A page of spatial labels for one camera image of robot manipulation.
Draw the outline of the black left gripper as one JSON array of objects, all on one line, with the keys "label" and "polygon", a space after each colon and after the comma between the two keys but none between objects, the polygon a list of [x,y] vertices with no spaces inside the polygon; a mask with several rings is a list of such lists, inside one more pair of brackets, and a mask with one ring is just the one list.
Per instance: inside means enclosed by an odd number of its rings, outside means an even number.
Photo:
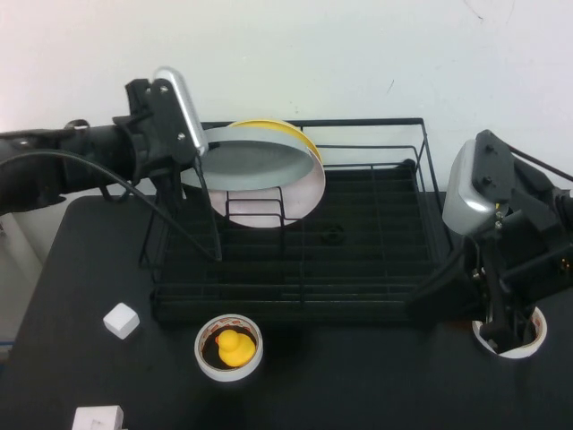
[{"label": "black left gripper", "polygon": [[[133,172],[129,179],[135,185],[150,179],[165,208],[178,211],[183,204],[181,177],[198,176],[201,157],[175,88],[165,80],[135,79],[125,89],[130,114],[113,121],[131,148]],[[209,150],[219,147],[219,142],[209,143]]]}]

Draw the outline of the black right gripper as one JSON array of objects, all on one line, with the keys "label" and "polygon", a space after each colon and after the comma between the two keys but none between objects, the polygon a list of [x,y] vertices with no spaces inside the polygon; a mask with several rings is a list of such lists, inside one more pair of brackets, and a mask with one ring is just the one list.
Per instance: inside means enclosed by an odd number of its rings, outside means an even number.
[{"label": "black right gripper", "polygon": [[[532,261],[550,248],[555,227],[554,190],[540,170],[517,159],[511,148],[492,131],[475,137],[471,186],[493,213],[474,232],[480,247],[488,289],[482,338],[498,353],[519,348],[533,312],[506,281],[506,273]],[[448,259],[412,293],[413,310],[457,310],[475,300],[465,253]]]}]

